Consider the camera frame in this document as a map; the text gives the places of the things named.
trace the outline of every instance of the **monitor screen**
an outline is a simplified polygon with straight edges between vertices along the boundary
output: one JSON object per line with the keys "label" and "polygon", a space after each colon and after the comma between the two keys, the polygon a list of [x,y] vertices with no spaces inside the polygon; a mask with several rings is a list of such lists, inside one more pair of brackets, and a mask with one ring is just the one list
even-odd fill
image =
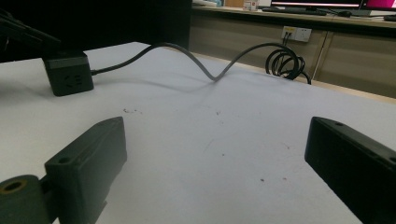
{"label": "monitor screen", "polygon": [[396,0],[363,0],[362,8],[396,11]]}
{"label": "monitor screen", "polygon": [[360,8],[362,0],[273,0],[272,7]]}

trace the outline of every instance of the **beige wall panel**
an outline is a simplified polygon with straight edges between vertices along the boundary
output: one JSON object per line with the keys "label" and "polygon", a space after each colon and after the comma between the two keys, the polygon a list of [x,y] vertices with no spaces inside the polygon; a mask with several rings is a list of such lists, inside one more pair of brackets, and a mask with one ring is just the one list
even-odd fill
{"label": "beige wall panel", "polygon": [[316,80],[396,97],[396,41],[391,38],[337,34]]}
{"label": "beige wall panel", "polygon": [[[258,22],[214,19],[191,16],[190,51],[231,60],[239,52],[260,43],[281,43],[283,26]],[[298,55],[304,57],[305,71],[314,66],[317,51],[321,49],[322,32],[313,31],[308,43],[289,41]],[[240,63],[264,67],[266,57],[274,48],[256,49],[240,59]]]}

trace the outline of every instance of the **black power outlet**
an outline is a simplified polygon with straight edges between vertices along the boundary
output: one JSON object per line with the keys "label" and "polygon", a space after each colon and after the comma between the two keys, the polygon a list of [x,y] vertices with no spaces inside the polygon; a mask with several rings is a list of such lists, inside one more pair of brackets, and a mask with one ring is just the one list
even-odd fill
{"label": "black power outlet", "polygon": [[93,90],[91,68],[82,51],[60,51],[43,58],[49,84],[56,96]]}

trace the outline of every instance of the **computer monitor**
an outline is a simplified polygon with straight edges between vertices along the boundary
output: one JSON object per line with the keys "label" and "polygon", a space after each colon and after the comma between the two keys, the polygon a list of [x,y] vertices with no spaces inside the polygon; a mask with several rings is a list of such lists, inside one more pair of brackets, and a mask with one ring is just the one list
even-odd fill
{"label": "computer monitor", "polygon": [[396,0],[363,0],[361,8],[369,10],[396,11]]}
{"label": "computer monitor", "polygon": [[271,7],[359,9],[361,1],[362,0],[272,0]]}

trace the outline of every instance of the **desk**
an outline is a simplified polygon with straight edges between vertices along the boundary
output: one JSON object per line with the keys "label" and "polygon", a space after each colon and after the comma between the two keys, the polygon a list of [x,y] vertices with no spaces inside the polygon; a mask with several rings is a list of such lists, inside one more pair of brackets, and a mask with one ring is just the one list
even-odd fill
{"label": "desk", "polygon": [[[86,53],[99,69],[145,46]],[[215,74],[225,66],[202,62]],[[99,224],[359,223],[304,162],[309,122],[335,119],[396,148],[396,105],[238,66],[213,83],[169,49],[60,98],[39,59],[0,68],[2,180],[42,177],[44,162],[94,123],[123,116],[128,161]]]}

